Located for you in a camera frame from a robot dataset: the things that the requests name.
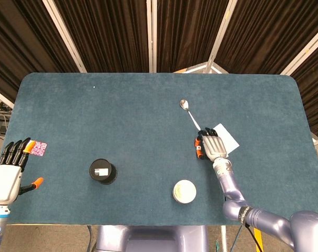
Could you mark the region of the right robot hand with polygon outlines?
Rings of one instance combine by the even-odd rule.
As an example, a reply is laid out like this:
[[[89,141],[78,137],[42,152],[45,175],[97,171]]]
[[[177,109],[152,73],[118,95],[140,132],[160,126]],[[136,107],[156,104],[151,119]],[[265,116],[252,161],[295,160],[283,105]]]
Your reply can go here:
[[[201,160],[213,162],[217,158],[226,158],[228,156],[224,143],[215,129],[205,128],[198,131],[194,145],[196,157]]]

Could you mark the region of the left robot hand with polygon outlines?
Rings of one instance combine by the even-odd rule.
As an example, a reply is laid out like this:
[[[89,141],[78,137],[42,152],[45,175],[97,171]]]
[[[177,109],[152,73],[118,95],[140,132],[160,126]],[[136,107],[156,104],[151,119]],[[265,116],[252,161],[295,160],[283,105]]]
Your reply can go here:
[[[26,138],[7,144],[0,155],[0,205],[10,205],[18,196],[38,189],[43,177],[22,186],[21,181],[28,158],[38,147],[39,142]]]

